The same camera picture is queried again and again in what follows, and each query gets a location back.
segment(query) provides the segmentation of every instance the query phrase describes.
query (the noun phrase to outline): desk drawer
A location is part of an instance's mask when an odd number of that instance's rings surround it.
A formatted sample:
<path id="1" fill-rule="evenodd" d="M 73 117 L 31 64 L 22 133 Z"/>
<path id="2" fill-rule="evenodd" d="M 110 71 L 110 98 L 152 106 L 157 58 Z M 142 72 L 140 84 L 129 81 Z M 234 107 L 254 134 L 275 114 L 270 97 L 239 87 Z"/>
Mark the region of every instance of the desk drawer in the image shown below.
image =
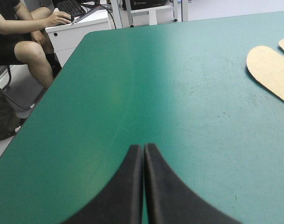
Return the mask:
<path id="1" fill-rule="evenodd" d="M 107 30 L 107 29 L 110 29 L 108 21 L 93 25 L 87 25 L 83 27 L 50 32 L 49 37 L 53 43 L 54 50 L 59 51 L 59 50 L 76 48 L 86 34 L 93 31 Z"/>

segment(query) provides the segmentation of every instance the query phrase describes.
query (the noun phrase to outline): green table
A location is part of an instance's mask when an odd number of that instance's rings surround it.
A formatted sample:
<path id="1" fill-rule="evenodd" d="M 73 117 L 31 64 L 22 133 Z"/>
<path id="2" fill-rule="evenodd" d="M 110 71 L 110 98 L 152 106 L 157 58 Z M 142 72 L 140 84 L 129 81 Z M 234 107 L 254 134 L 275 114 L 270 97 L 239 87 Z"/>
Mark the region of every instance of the green table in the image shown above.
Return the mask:
<path id="1" fill-rule="evenodd" d="M 60 223 L 146 142 L 217 209 L 283 224 L 284 103 L 246 70 L 283 38 L 284 12 L 88 34 L 0 158 L 0 224 Z"/>

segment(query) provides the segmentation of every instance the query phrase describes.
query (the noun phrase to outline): black shorts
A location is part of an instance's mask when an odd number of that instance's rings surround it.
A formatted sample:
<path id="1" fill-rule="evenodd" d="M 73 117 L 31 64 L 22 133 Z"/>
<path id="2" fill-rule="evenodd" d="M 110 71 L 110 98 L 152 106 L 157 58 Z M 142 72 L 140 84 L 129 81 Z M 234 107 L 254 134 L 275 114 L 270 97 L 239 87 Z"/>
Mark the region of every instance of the black shorts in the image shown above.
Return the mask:
<path id="1" fill-rule="evenodd" d="M 23 64 L 16 59 L 14 54 L 14 48 L 20 41 L 31 41 L 31 35 L 0 35 L 0 65 Z"/>

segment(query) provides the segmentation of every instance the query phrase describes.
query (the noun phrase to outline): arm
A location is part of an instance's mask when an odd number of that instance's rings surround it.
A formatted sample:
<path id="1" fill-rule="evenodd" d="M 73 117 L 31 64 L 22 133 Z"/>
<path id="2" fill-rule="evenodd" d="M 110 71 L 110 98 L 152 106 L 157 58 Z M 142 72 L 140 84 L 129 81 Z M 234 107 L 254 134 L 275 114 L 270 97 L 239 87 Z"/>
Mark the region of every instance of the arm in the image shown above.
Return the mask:
<path id="1" fill-rule="evenodd" d="M 29 10 L 21 2 L 14 7 L 15 14 L 20 20 L 33 20 Z"/>
<path id="2" fill-rule="evenodd" d="M 33 17 L 29 12 L 29 10 L 21 2 L 14 7 L 14 11 L 20 20 L 26 20 L 26 21 L 33 20 Z M 41 46 L 44 46 L 46 43 L 46 39 L 40 30 L 31 32 L 31 38 L 36 43 L 39 43 Z"/>
<path id="3" fill-rule="evenodd" d="M 68 20 L 70 18 L 71 18 L 70 15 L 68 15 L 65 12 L 55 12 L 46 19 L 16 21 L 16 20 L 5 20 L 4 17 L 0 14 L 0 34 L 9 35 L 9 34 L 31 33 L 37 30 L 43 30 L 46 27 L 56 26 L 58 24 L 70 23 L 70 21 Z"/>

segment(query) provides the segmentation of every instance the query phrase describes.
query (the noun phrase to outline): computer keyboard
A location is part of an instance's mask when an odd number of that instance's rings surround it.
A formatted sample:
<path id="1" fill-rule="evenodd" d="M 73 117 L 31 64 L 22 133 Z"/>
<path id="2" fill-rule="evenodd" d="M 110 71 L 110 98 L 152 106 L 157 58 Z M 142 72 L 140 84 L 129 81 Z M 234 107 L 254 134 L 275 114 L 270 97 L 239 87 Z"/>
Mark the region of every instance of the computer keyboard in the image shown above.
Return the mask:
<path id="1" fill-rule="evenodd" d="M 85 10 L 76 0 L 64 0 L 57 3 L 59 11 L 64 11 L 72 17 L 85 14 Z"/>

